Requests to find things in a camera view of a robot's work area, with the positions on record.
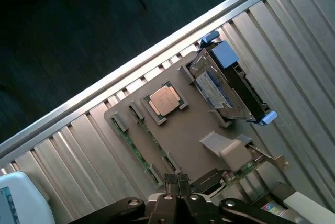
dark floor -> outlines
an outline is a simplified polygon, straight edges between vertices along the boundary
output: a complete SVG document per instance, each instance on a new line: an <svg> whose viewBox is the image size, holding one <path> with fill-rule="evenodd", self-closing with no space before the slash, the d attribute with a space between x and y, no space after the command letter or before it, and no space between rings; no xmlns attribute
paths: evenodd
<svg viewBox="0 0 335 224"><path fill-rule="evenodd" d="M224 0L1 0L0 143Z"/></svg>

screw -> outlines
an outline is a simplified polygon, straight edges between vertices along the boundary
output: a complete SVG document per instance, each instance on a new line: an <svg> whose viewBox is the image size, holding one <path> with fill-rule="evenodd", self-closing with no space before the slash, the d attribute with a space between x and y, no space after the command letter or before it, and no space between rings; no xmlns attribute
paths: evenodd
<svg viewBox="0 0 335 224"><path fill-rule="evenodd" d="M235 206L235 202L233 202L232 200L228 200L228 201L226 201L226 205L228 207L233 207L233 206Z"/></svg>
<svg viewBox="0 0 335 224"><path fill-rule="evenodd" d="M136 199L133 199L133 200L131 200L130 202L128 202L128 204L129 204L130 206L136 206L136 205L139 204L139 201L136 200Z"/></svg>
<svg viewBox="0 0 335 224"><path fill-rule="evenodd" d="M199 196L197 196L196 194L192 194L192 195L190 196L190 199L191 199L191 200L197 200L197 199L199 199Z"/></svg>

